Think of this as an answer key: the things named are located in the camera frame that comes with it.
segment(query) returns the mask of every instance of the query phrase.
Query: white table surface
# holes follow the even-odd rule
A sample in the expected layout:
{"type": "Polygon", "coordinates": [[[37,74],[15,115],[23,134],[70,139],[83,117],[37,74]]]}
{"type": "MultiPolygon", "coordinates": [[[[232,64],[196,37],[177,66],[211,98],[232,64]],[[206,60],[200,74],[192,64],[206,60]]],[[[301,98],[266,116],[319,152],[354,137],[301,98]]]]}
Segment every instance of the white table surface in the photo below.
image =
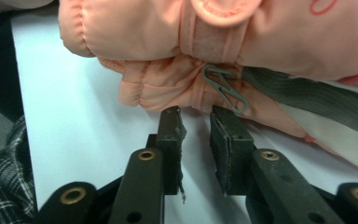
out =
{"type": "MultiPolygon", "coordinates": [[[[57,6],[21,13],[12,25],[38,206],[67,183],[100,188],[123,175],[130,154],[157,132],[159,113],[121,105],[120,74],[62,45],[57,6]]],[[[182,204],[180,195],[165,197],[165,222],[250,223],[244,197],[224,197],[217,185],[208,115],[184,109],[182,118],[187,199],[182,204]]],[[[324,150],[248,127],[257,147],[282,152],[312,185],[335,193],[341,183],[358,182],[358,168],[324,150]]]]}

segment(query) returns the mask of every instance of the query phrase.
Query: red stitching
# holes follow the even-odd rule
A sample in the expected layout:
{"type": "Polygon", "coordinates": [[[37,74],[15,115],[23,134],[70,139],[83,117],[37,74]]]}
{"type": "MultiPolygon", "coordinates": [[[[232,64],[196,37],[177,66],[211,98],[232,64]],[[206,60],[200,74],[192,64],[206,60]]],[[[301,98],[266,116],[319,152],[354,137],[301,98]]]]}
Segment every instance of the red stitching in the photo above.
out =
{"type": "Polygon", "coordinates": [[[326,8],[319,10],[319,11],[314,8],[318,2],[319,2],[319,0],[312,0],[312,3],[310,4],[310,13],[312,13],[313,15],[316,15],[316,16],[323,15],[324,13],[330,11],[330,9],[332,9],[333,6],[336,4],[337,0],[333,0],[330,3],[330,5],[328,5],[326,8]]]}

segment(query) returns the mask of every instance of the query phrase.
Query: plaid fabric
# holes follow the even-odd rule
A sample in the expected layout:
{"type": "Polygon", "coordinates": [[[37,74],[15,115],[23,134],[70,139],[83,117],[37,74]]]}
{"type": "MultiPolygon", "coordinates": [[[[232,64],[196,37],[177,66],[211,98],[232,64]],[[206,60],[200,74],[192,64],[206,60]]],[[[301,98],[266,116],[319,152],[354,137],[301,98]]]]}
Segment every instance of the plaid fabric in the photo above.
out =
{"type": "Polygon", "coordinates": [[[26,136],[25,120],[21,118],[0,152],[0,223],[30,223],[36,211],[26,136]]]}

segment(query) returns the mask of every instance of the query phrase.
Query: pink puffy jacket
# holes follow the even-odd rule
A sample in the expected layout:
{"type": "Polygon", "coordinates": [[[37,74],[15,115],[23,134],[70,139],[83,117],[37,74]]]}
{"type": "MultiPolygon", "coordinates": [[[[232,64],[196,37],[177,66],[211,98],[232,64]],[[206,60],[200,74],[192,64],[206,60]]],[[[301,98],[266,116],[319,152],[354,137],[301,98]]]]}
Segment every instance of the pink puffy jacket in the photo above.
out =
{"type": "Polygon", "coordinates": [[[59,22],[69,50],[123,75],[125,105],[205,112],[221,105],[358,166],[358,142],[343,140],[352,134],[347,127],[314,115],[308,121],[307,111],[241,80],[242,68],[251,66],[358,86],[358,0],[61,0],[59,22]],[[207,64],[231,78],[206,75],[207,64]],[[325,138],[326,125],[333,139],[325,138]]]}

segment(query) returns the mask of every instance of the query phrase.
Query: metal clip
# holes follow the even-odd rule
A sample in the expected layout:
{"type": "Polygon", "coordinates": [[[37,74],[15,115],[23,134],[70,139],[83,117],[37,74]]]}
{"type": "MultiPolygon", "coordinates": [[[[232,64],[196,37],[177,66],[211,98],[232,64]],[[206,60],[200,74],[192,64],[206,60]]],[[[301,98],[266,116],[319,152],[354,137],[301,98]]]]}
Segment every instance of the metal clip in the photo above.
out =
{"type": "Polygon", "coordinates": [[[208,82],[222,96],[222,98],[226,101],[226,103],[234,113],[242,114],[249,108],[248,101],[237,91],[235,91],[235,89],[232,88],[231,85],[229,85],[229,83],[226,81],[226,78],[234,79],[236,77],[234,73],[225,69],[219,69],[214,65],[208,64],[202,68],[202,76],[205,81],[208,82]],[[220,80],[224,83],[224,85],[215,82],[210,77],[208,77],[207,74],[219,77],[220,80]],[[243,102],[243,109],[238,109],[235,105],[233,105],[228,100],[226,94],[231,95],[237,98],[239,101],[243,102]]]}

